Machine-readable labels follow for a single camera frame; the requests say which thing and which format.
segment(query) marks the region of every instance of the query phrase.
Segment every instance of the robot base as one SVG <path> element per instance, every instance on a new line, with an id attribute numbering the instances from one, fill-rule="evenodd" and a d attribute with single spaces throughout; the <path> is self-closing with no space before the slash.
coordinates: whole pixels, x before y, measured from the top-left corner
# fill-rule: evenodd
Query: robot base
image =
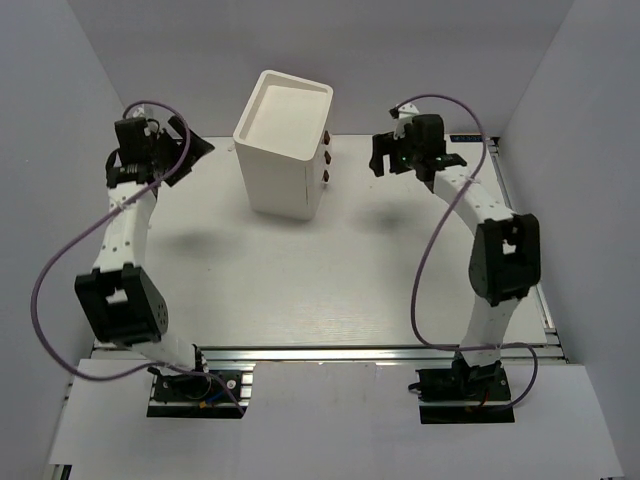
<path id="1" fill-rule="evenodd" d="M 511 400 L 504 369 L 482 391 L 464 395 L 451 368 L 418 370 L 419 382 L 409 385 L 420 395 L 420 423 L 514 423 L 512 408 L 496 408 Z"/>
<path id="2" fill-rule="evenodd" d="M 242 372 L 224 370 L 212 372 L 227 383 L 233 395 L 240 399 Z M 242 418 L 217 382 L 202 383 L 202 377 L 172 375 L 155 377 L 147 417 L 153 418 Z M 206 405 L 201 403 L 214 399 Z"/>

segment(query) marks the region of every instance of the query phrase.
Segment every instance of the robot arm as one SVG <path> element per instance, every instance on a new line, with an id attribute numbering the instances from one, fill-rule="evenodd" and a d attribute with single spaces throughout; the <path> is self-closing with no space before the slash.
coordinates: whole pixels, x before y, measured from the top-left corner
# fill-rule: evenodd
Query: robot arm
<path id="1" fill-rule="evenodd" d="M 373 137 L 369 163 L 377 177 L 414 171 L 418 180 L 451 204 L 471 172 L 457 154 L 446 152 L 439 115 L 420 115 L 412 104 L 398 111 L 395 131 Z M 539 225 L 533 215 L 518 215 L 478 183 L 470 185 L 454 211 L 474 234 L 469 280 L 476 293 L 469 328 L 460 346 L 500 345 L 516 307 L 540 280 Z M 478 391 L 501 370 L 500 351 L 456 355 L 455 382 L 465 392 Z"/>
<path id="2" fill-rule="evenodd" d="M 175 117 L 169 125 L 180 139 L 175 140 L 166 130 L 153 129 L 144 117 L 116 122 L 120 148 L 106 165 L 110 210 L 122 208 L 126 199 L 178 161 L 185 131 Z M 182 167 L 165 182 L 175 185 L 213 148 L 191 132 L 191 147 Z M 111 220 L 91 273 L 76 277 L 75 291 L 101 342 L 112 342 L 154 361 L 201 370 L 204 360 L 197 347 L 168 330 L 167 304 L 143 268 L 157 194 L 147 192 Z"/>

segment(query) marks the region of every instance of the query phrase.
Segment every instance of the white floor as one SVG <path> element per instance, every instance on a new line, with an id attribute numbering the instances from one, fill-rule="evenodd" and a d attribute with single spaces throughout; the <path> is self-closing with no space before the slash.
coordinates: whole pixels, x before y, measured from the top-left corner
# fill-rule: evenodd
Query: white floor
<path id="1" fill-rule="evenodd" d="M 136 361 L 83 360 L 96 375 Z M 515 394 L 530 366 L 507 366 Z M 505 425 L 420 425 L 410 365 L 267 363 L 242 420 L 146 418 L 151 376 L 76 379 L 51 455 L 72 480 L 621 476 L 584 367 L 543 366 Z"/>
<path id="2" fill-rule="evenodd" d="M 146 269 L 164 295 L 170 328 L 202 346 L 414 345 L 409 298 L 422 251 L 445 204 L 413 173 L 375 178 L 370 136 L 333 137 L 330 182 L 307 223 L 250 210 L 230 138 L 176 187 L 162 188 Z M 449 144 L 471 166 L 479 144 Z M 490 159 L 479 176 L 502 198 Z M 458 343 L 473 304 L 472 234 L 453 216 L 429 259 L 420 329 Z M 530 295 L 506 341 L 544 343 Z"/>

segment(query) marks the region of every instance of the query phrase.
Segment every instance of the white box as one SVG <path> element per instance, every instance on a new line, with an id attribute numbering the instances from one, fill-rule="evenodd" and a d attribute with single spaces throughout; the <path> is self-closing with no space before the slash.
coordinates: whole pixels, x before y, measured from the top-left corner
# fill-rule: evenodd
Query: white box
<path id="1" fill-rule="evenodd" d="M 331 161 L 332 98 L 328 85 L 262 72 L 233 134 L 253 210 L 314 217 Z"/>

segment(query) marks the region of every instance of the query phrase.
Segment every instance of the black mounting plate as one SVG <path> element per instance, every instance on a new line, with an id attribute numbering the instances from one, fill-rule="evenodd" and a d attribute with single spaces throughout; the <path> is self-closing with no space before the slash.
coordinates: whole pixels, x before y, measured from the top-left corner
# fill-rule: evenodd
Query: black mounting plate
<path id="1" fill-rule="evenodd" d="M 229 380 L 235 381 L 236 386 L 230 390 L 234 397 L 238 400 L 240 399 L 243 373 L 241 370 L 221 370 L 212 371 L 211 373 L 220 377 L 225 383 Z M 216 381 L 211 381 L 211 388 L 209 391 L 203 392 L 203 395 L 201 395 L 202 398 L 194 400 L 193 398 L 188 398 L 184 394 L 172 389 L 169 385 L 170 379 L 171 377 L 155 377 L 151 400 L 155 400 L 157 403 L 153 405 L 150 404 L 147 407 L 147 417 L 242 418 L 242 415 L 236 406 L 231 403 L 225 394 L 223 394 L 219 400 L 214 402 L 213 405 L 200 408 L 200 402 L 202 400 L 217 395 L 223 391 L 222 387 Z"/>
<path id="2" fill-rule="evenodd" d="M 453 382 L 451 368 L 418 370 L 419 382 L 411 387 L 420 391 L 420 423 L 427 424 L 474 424 L 514 423 L 513 409 L 496 409 L 495 405 L 483 407 L 443 405 L 446 402 L 509 402 L 511 390 L 503 368 L 496 379 L 484 391 L 464 396 Z"/>

